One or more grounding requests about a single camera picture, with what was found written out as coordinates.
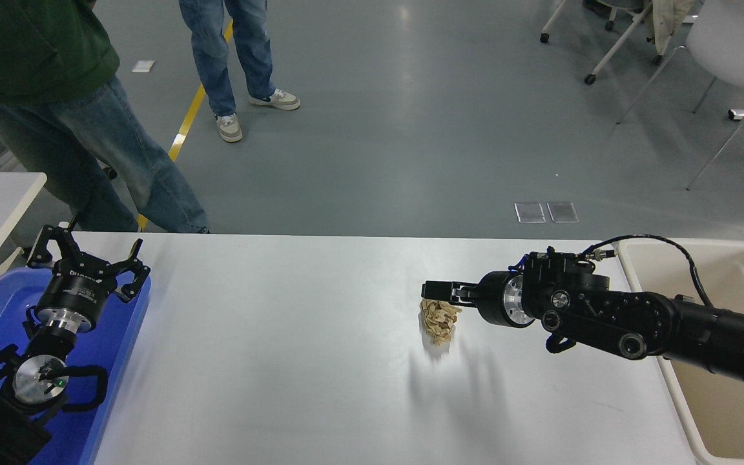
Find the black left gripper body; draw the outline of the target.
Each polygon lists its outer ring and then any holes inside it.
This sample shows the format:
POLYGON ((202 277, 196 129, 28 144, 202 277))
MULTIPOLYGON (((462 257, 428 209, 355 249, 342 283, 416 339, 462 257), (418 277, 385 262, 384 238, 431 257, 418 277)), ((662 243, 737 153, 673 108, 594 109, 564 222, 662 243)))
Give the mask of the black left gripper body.
POLYGON ((43 323, 71 320, 77 325, 95 325, 107 298, 116 289, 116 278, 104 270, 89 270, 56 262, 45 292, 36 306, 36 318, 43 323))

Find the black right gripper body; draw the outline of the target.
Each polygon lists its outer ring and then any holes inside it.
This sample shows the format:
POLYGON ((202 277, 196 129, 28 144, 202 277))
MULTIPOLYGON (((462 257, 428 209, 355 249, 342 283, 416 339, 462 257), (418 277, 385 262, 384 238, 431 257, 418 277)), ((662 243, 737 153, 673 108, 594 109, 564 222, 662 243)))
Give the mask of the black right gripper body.
POLYGON ((504 294, 512 274, 510 271, 492 271, 485 274, 475 286, 475 306, 488 323, 512 326, 504 306, 504 294))

